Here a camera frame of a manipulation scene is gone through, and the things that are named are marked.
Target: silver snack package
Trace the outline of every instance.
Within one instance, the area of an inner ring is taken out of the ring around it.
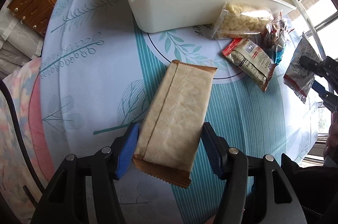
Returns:
[[[306,97],[308,96],[310,88],[312,87],[312,84],[315,80],[315,74],[300,64],[299,59],[303,55],[318,63],[322,61],[322,59],[317,55],[311,46],[305,33],[303,33],[303,37],[297,45],[290,65],[283,77],[284,84],[292,89],[297,97],[299,97],[300,100],[305,103]]]

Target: window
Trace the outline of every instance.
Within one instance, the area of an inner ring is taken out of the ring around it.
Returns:
[[[336,35],[338,31],[338,11],[331,0],[298,0],[304,7],[307,16],[309,17],[311,23],[314,25],[315,30],[317,31],[320,42],[323,46],[323,49],[327,56],[332,57],[333,59],[338,59],[338,41],[336,41]],[[315,42],[310,28],[301,15],[299,10],[294,10],[288,14],[289,18],[292,20],[293,26],[298,36],[301,36],[303,32],[309,37],[312,47],[315,49],[318,55],[319,49]],[[326,90],[328,90],[328,83],[324,78],[316,76],[315,78],[320,84],[322,84]],[[328,134],[328,129],[331,125],[331,112],[323,106],[322,99],[318,94],[311,90],[316,95],[316,101],[318,103],[318,112],[319,112],[319,132],[318,139],[321,139],[321,142],[316,142],[313,149],[302,162],[304,165],[308,164],[322,164],[323,158],[322,150],[325,145],[326,137]]]

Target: black cable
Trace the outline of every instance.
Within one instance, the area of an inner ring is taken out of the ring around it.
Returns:
[[[15,107],[14,107],[14,103],[13,103],[10,91],[8,90],[7,86],[5,85],[5,83],[2,80],[0,80],[0,90],[1,90],[2,94],[5,96],[6,102],[8,104],[9,109],[10,109],[16,138],[18,140],[19,147],[21,149],[21,153],[22,153],[22,156],[25,160],[27,168],[28,168],[30,174],[32,175],[32,178],[33,178],[35,184],[38,186],[41,193],[43,193],[45,188],[43,187],[40,179],[38,178],[38,175],[34,170],[32,162],[29,159],[29,156],[28,156],[28,153],[27,153],[27,150],[26,150],[26,146],[25,146],[25,143],[24,143],[23,138],[22,138],[18,117],[16,115],[16,111],[15,111]]]

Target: blue gripper pad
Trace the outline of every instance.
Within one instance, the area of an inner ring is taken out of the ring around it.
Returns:
[[[113,143],[113,156],[117,157],[116,180],[119,180],[128,170],[134,154],[140,126],[131,123],[123,136],[117,137]]]

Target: teal stripe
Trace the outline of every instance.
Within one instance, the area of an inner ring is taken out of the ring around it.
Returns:
[[[165,74],[166,67],[148,48],[134,22],[137,48],[149,101]],[[249,78],[212,86],[205,118],[217,135],[247,155],[272,154],[280,163],[286,150],[282,96],[273,76],[266,93]],[[184,224],[204,223],[217,211],[225,181],[212,173],[202,142],[199,143],[188,189],[172,186]],[[248,180],[248,191],[253,179]]]
[[[143,32],[138,28],[135,20],[134,30],[146,94],[149,102],[151,102],[167,68],[151,52],[144,40]]]

